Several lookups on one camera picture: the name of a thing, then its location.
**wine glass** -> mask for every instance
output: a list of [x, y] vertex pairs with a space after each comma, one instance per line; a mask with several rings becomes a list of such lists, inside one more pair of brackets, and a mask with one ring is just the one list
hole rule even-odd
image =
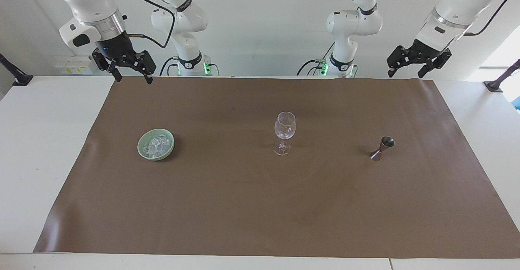
[[291, 138], [296, 132], [296, 117], [291, 112], [281, 112], [275, 123], [275, 133], [282, 141], [275, 144], [275, 152], [277, 155], [283, 156], [289, 153], [291, 145], [286, 139]]

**green bowl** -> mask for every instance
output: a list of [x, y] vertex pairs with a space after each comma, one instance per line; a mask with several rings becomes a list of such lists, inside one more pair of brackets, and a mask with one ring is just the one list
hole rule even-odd
[[[155, 137], [158, 137], [159, 135], [166, 135], [166, 137], [171, 142], [171, 147], [163, 155], [156, 157], [156, 158], [150, 158], [147, 156], [148, 154], [143, 151], [143, 148], [146, 143], [150, 143], [150, 141], [152, 141], [152, 139], [154, 139]], [[141, 139], [139, 139], [139, 142], [137, 143], [137, 151], [139, 152], [139, 155], [141, 155], [145, 159], [148, 159], [151, 161], [158, 161], [161, 159], [165, 159], [173, 151], [174, 144], [175, 144], [174, 138], [170, 131], [168, 131], [166, 129], [153, 129], [151, 131], [146, 132], [144, 135], [141, 136]]]

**green indicator light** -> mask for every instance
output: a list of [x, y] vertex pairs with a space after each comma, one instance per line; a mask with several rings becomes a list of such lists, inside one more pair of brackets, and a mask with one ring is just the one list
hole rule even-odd
[[321, 69], [323, 69], [323, 71], [321, 72], [321, 75], [327, 76], [327, 71], [329, 70], [329, 65], [327, 63], [325, 63]]
[[206, 75], [211, 73], [210, 66], [206, 63], [204, 63], [204, 71], [206, 72]]

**white wall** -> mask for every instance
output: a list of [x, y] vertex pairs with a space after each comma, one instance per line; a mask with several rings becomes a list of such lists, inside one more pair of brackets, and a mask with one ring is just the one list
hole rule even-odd
[[[35, 45], [37, 52], [45, 50], [52, 55], [70, 55], [57, 35], [57, 29], [71, 17], [71, 11], [62, 0], [0, 0], [7, 12], [17, 13], [20, 31]], [[115, 0], [122, 13], [128, 15], [128, 31], [147, 33], [163, 41], [164, 35], [150, 24], [153, 6], [141, 0]], [[307, 60], [323, 56], [332, 43], [325, 21], [329, 13], [355, 9], [350, 0], [193, 0], [206, 10], [208, 29], [196, 34], [201, 50], [212, 57], [221, 73], [231, 76], [294, 75]], [[386, 77], [386, 58], [402, 44], [409, 47], [421, 28], [424, 18], [437, 0], [379, 0], [384, 25], [378, 35], [358, 37], [356, 63], [358, 77]], [[479, 29], [494, 12], [500, 1], [486, 9], [475, 25]], [[465, 79], [476, 70], [492, 51], [520, 24], [516, 5], [510, 0], [488, 30], [478, 37], [465, 37], [451, 48], [453, 56], [442, 68], [427, 78]], [[134, 39], [135, 50], [149, 50], [158, 66], [164, 59], [175, 55], [173, 46], [162, 50], [142, 39]], [[88, 55], [93, 46], [75, 50]], [[53, 59], [45, 57], [46, 64]], [[416, 76], [419, 66], [403, 68], [396, 78]], [[124, 74], [135, 74], [125, 70]], [[42, 70], [38, 74], [50, 74]]]
[[[54, 68], [52, 56], [42, 55], [36, 48], [33, 40], [18, 25], [18, 22], [7, 13], [5, 0], [0, 0], [0, 52], [18, 68], [28, 74], [58, 75]], [[7, 69], [0, 65], [0, 99], [11, 88], [15, 78]]]

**glass base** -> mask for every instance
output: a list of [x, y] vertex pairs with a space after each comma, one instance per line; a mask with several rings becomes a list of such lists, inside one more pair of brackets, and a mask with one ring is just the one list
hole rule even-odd
[[284, 156], [291, 151], [291, 145], [285, 141], [281, 141], [275, 144], [275, 153], [280, 156]]

